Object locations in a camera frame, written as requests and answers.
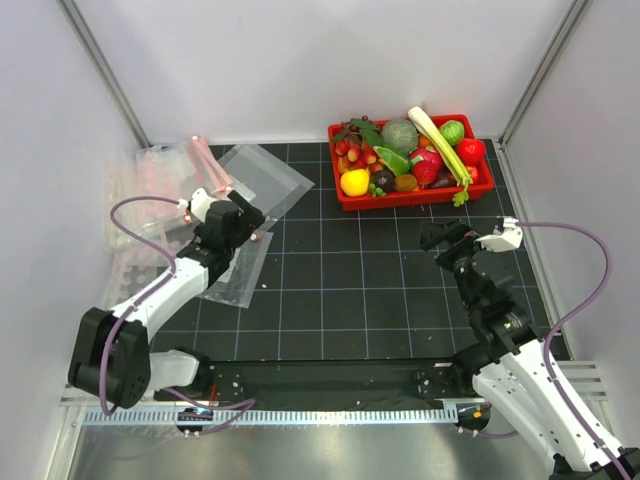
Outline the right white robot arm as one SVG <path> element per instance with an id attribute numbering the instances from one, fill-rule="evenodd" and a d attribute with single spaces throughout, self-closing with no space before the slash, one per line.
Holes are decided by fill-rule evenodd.
<path id="1" fill-rule="evenodd" d="M 554 335 L 607 285 L 610 252 L 595 234 L 577 230 L 600 247 L 606 269 L 587 299 L 541 336 L 513 300 L 509 280 L 494 282 L 475 267 L 480 252 L 519 248 L 528 226 L 514 217 L 499 217 L 493 232 L 486 235 L 458 220 L 421 227 L 423 251 L 446 247 L 435 262 L 452 273 L 477 340 L 452 357 L 451 385 L 460 395 L 477 393 L 496 408 L 538 455 L 550 478 L 636 479 L 638 449 L 623 446 L 599 421 L 551 352 Z"/>

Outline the yellow toy bell pepper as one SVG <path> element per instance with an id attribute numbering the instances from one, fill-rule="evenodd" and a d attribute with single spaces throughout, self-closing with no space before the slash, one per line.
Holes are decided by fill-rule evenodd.
<path id="1" fill-rule="evenodd" d="M 370 172 L 365 169 L 355 169 L 345 172 L 340 177 L 340 188 L 348 197 L 362 196 L 368 193 Z"/>

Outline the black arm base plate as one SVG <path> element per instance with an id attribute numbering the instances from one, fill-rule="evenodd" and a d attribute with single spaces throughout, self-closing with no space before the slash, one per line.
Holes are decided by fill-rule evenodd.
<path id="1" fill-rule="evenodd" d="M 212 361 L 178 390 L 193 399 L 231 403 L 253 398 L 263 409 L 346 410 L 431 401 L 478 400 L 460 358 Z"/>

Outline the dark purple toy mangosteen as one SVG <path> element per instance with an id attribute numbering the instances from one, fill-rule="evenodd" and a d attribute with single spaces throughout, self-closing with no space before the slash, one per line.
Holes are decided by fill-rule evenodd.
<path id="1" fill-rule="evenodd" d="M 387 194 L 394 190 L 395 176 L 388 170 L 380 170 L 371 175 L 371 184 L 375 191 Z"/>

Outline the orange-zipper clear zip bag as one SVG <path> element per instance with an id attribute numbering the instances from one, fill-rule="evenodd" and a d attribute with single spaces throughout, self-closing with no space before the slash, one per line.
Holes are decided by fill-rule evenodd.
<path id="1" fill-rule="evenodd" d="M 202 300 L 247 309 L 254 295 L 273 234 L 260 227 L 238 248 L 229 269 L 199 295 Z"/>

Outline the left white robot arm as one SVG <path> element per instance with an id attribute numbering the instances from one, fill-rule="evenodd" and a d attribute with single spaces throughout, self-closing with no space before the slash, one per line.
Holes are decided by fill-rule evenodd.
<path id="1" fill-rule="evenodd" d="M 213 384 L 207 356 L 182 348 L 154 353 L 150 342 L 226 273 L 265 216 L 236 191 L 217 199 L 198 189 L 176 204 L 197 221 L 191 242 L 175 255 L 166 253 L 167 269 L 143 290 L 109 309 L 93 307 L 80 321 L 68 382 L 96 396 L 107 416 L 133 407 L 150 391 L 200 400 Z"/>

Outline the brown toy kiwi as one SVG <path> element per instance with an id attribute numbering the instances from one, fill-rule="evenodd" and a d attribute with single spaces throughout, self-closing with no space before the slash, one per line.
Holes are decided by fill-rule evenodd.
<path id="1" fill-rule="evenodd" d="M 411 174 L 397 176 L 394 180 L 394 191 L 399 193 L 412 192 L 418 187 L 417 179 Z"/>

